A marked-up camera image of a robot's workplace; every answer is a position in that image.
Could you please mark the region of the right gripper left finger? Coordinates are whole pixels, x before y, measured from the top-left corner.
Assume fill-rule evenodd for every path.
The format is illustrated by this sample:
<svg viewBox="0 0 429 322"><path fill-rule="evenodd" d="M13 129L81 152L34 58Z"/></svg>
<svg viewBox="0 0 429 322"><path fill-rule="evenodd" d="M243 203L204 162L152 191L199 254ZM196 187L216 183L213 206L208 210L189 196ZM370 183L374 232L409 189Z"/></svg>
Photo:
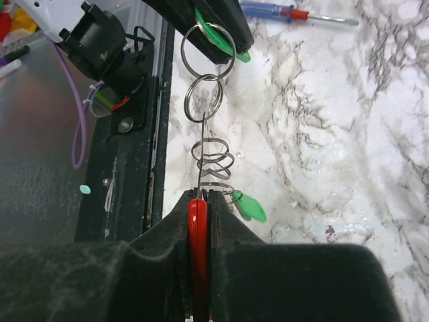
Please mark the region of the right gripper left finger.
<svg viewBox="0 0 429 322"><path fill-rule="evenodd" d="M131 242L1 246L1 320L185 320L193 195Z"/></svg>

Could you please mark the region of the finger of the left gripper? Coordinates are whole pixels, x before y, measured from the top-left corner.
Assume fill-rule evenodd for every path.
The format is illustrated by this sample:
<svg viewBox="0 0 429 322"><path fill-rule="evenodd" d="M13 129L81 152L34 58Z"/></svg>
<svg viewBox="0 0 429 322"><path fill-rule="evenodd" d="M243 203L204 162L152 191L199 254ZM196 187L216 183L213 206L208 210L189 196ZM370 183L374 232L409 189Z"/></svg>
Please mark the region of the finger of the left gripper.
<svg viewBox="0 0 429 322"><path fill-rule="evenodd" d="M182 35L196 26L188 40L211 62L224 64L236 48L237 59L248 63L254 44L252 33L237 0L147 0L152 9Z"/></svg>

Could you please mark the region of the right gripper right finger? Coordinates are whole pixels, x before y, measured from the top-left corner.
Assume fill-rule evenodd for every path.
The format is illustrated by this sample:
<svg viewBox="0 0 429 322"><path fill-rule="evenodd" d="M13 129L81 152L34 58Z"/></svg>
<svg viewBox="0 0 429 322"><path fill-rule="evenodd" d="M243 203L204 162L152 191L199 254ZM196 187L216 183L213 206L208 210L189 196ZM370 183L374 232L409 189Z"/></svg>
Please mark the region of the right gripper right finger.
<svg viewBox="0 0 429 322"><path fill-rule="evenodd" d="M383 268L355 244L269 244L207 197L215 321L400 321Z"/></svg>

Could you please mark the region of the green key tag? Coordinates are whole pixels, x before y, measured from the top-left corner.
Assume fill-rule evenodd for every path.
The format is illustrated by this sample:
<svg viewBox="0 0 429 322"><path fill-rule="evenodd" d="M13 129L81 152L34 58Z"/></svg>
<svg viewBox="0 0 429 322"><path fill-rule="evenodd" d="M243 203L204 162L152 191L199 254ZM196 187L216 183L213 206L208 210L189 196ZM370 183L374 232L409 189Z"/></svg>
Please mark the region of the green key tag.
<svg viewBox="0 0 429 322"><path fill-rule="evenodd" d="M196 22L201 32L208 38L209 42L215 45L219 50L225 54L232 56L233 50L231 44L228 43L214 27L209 26L209 23L205 22L199 10L195 9Z"/></svg>

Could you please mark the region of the keyring bunch with tags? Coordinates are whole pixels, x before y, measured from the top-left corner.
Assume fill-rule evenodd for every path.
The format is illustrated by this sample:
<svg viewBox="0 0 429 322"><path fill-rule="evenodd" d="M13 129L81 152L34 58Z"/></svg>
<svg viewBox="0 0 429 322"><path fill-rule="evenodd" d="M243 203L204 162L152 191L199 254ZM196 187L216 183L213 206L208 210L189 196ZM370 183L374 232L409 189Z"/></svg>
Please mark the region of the keyring bunch with tags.
<svg viewBox="0 0 429 322"><path fill-rule="evenodd" d="M196 77L186 91L184 98L185 116L193 123L201 124L200 139L192 146L191 154L198 167L198 181L196 196L188 204L188 248L190 252L190 269L192 281L192 320L209 321L208 306L208 195L203 193L204 187L217 186L222 188L223 195L229 195L236 210L247 221L256 220L262 223L267 221L265 210L254 198L234 189L226 181L231 178L231 167L235 163L235 157L230 151L226 141L206 135L208 120L215 116L224 97L223 79L230 73L236 59L236 48L233 48L231 63L227 69L218 74L199 74L189 64L185 54L185 41L191 32L197 30L196 26L190 28L181 42L180 54L187 70ZM201 82L215 82L217 94L214 102L210 104L207 112L200 119L195 118L190 110L192 94Z"/></svg>

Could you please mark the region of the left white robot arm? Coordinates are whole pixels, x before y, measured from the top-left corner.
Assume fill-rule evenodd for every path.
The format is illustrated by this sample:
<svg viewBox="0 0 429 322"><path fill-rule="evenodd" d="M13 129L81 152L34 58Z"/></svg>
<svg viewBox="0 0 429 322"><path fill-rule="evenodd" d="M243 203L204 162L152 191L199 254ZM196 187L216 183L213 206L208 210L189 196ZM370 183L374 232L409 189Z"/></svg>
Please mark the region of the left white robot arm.
<svg viewBox="0 0 429 322"><path fill-rule="evenodd" d="M108 11L86 1L18 1L17 3L85 76L103 81L120 95L143 83L143 70L125 53L125 30ZM238 53L254 43L238 1L147 1L168 23L185 34L201 13L207 23L225 28Z"/></svg>

